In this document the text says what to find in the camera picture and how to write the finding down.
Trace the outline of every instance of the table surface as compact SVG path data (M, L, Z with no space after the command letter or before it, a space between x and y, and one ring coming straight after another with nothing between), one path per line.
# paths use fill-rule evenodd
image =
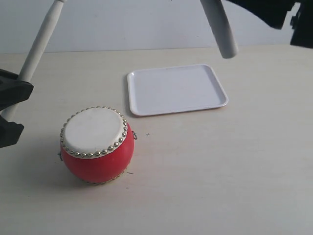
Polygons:
M18 73L25 54L1 54ZM227 106L134 117L126 74L208 64ZM313 228L313 50L242 47L46 53L0 149L1 235L310 235ZM76 111L111 106L138 140L127 172L90 186L59 160L59 131Z

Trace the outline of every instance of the black object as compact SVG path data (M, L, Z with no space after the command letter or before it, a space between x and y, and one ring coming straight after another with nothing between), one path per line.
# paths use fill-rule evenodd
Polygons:
M30 97L34 86L17 78L15 73L0 70L0 111ZM16 144L23 129L22 124L8 122L0 116L0 148Z
M291 20L294 34L291 45L313 48L313 0L227 0L250 11L267 25L281 29L288 11L300 3L296 16Z

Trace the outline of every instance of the white table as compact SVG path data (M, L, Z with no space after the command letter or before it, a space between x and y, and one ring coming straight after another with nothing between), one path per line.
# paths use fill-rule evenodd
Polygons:
M19 72L25 54L1 54ZM230 102L199 112L133 117L125 75L205 63ZM1 235L311 235L313 50L242 47L47 53L0 149ZM128 172L103 186L59 160L59 131L76 111L109 105L137 132Z

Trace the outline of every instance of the white rod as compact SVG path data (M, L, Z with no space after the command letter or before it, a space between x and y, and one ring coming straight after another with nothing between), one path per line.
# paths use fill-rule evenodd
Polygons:
M201 4L222 57L225 59L233 58L238 53L238 47L233 37L222 1L201 0Z
M67 0L55 0L50 7L45 19L39 29L36 39L31 47L31 50L25 60L22 67L18 80L29 82L39 64L41 56L43 55L45 48L50 40L50 37L54 31L54 28L59 20L61 10L63 8L64 2ZM10 121L17 109L17 104L12 105L2 111L1 116Z

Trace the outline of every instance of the red drum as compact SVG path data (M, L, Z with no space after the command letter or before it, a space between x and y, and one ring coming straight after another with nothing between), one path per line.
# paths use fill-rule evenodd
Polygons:
M61 156L69 170L90 183L105 183L127 168L134 152L131 127L112 108L88 108L72 115L60 133Z

